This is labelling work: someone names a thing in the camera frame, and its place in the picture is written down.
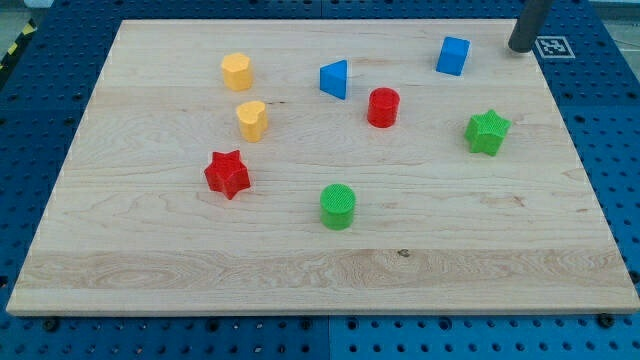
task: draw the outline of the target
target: wood grain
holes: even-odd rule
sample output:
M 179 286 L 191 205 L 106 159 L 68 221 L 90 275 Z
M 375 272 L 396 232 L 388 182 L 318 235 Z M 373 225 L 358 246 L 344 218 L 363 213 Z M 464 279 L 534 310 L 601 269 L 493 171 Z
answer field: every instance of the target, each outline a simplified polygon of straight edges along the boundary
M 513 21 L 125 21 L 8 305 L 16 315 L 627 313 L 638 297 L 532 55 Z M 444 36 L 472 42 L 461 78 L 433 71 Z M 227 91 L 225 54 L 256 81 Z M 347 101 L 318 68 L 347 58 Z M 368 125 L 369 92 L 399 118 Z M 267 103 L 242 139 L 234 108 Z M 462 134 L 513 121 L 497 157 Z M 202 171 L 240 149 L 250 191 Z M 319 194 L 355 191 L 330 231 Z

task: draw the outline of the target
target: red star block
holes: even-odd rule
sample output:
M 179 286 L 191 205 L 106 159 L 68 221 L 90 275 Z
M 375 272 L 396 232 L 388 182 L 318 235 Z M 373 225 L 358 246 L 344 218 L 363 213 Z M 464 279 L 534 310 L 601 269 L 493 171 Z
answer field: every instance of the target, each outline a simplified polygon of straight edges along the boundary
M 228 154 L 214 152 L 213 161 L 204 170 L 211 191 L 223 193 L 231 200 L 242 189 L 251 186 L 247 167 L 240 161 L 240 150 Z

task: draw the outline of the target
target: blue perforated table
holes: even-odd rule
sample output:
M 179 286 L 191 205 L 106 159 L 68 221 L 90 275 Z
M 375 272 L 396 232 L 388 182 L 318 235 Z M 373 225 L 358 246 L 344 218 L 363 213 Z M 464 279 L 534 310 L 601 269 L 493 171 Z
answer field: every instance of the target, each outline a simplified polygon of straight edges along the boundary
M 513 18 L 521 8 L 517 0 L 57 1 L 0 93 L 3 309 L 121 19 Z M 535 54 L 637 282 L 640 84 L 584 0 L 556 1 L 541 35 Z M 637 314 L 18 319 L 3 311 L 0 358 L 630 359 L 640 356 L 639 329 Z

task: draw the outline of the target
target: red cylinder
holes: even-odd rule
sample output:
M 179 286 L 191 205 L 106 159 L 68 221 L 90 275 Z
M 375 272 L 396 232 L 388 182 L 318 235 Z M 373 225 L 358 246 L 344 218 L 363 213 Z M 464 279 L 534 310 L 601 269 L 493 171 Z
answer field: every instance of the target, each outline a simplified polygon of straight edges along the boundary
M 369 95 L 367 120 L 375 127 L 386 128 L 396 122 L 400 95 L 389 88 L 377 88 Z

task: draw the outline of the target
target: blue cube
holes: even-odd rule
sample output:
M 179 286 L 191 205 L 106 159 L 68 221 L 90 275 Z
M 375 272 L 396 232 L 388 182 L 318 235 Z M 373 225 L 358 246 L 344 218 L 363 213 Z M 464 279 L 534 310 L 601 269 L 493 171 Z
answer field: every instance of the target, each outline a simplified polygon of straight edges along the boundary
M 339 99 L 347 97 L 347 60 L 320 68 L 320 90 Z
M 436 71 L 460 76 L 469 52 L 469 40 L 445 37 Z

